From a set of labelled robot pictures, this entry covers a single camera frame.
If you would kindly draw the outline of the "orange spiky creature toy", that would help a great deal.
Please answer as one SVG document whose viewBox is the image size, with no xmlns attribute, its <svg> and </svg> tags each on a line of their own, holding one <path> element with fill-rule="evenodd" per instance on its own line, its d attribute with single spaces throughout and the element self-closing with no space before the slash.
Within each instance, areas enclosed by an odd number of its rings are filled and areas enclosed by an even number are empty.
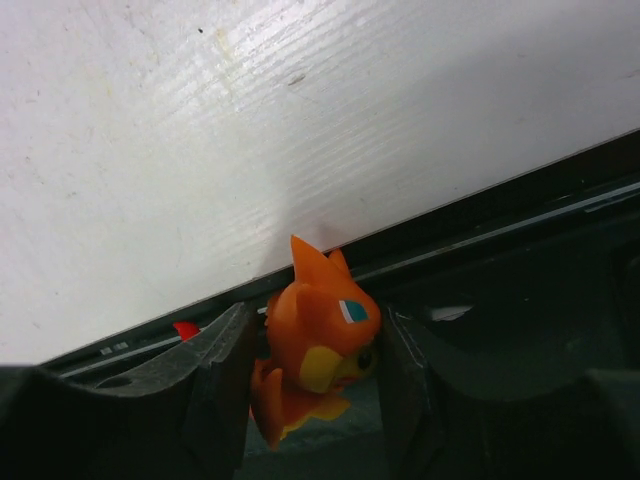
<svg viewBox="0 0 640 480">
<path fill-rule="evenodd" d="M 296 235 L 290 249 L 294 278 L 267 303 L 269 353 L 250 376 L 249 415 L 272 450 L 309 420 L 333 421 L 350 408 L 342 393 L 374 371 L 382 326 L 340 250 L 324 254 Z"/>
</svg>

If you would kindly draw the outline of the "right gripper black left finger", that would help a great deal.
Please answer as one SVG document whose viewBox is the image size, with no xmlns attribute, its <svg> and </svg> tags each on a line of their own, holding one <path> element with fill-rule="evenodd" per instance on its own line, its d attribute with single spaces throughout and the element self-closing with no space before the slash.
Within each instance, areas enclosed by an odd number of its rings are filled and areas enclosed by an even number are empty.
<svg viewBox="0 0 640 480">
<path fill-rule="evenodd" d="M 237 303 L 151 360 L 95 386 L 41 366 L 1 370 L 5 479 L 230 479 L 240 468 L 257 350 Z"/>
</svg>

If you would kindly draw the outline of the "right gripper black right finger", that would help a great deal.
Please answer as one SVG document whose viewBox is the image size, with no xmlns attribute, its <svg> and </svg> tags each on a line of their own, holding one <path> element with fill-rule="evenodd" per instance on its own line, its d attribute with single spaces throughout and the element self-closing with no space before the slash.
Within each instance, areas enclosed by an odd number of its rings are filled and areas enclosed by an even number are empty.
<svg viewBox="0 0 640 480">
<path fill-rule="evenodd" d="M 544 393 L 491 392 L 453 351 L 447 377 L 428 330 L 383 308 L 382 424 L 393 479 L 636 479 L 639 374 L 589 369 Z"/>
</svg>

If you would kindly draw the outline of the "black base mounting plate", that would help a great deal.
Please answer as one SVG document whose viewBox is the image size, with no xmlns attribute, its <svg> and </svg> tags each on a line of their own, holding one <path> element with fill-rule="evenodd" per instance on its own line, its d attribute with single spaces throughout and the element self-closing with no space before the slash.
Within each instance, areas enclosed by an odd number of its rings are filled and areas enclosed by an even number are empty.
<svg viewBox="0 0 640 480">
<path fill-rule="evenodd" d="M 377 365 L 342 393 L 333 421 L 309 420 L 272 450 L 248 417 L 230 479 L 393 479 L 382 424 L 383 308 L 429 332 L 448 378 L 456 351 L 489 389 L 544 393 L 589 369 L 639 374 L 639 136 L 631 133 L 340 249 L 378 304 Z M 255 360 L 269 353 L 269 299 L 293 269 L 185 310 L 203 329 L 242 302 L 257 312 Z"/>
</svg>

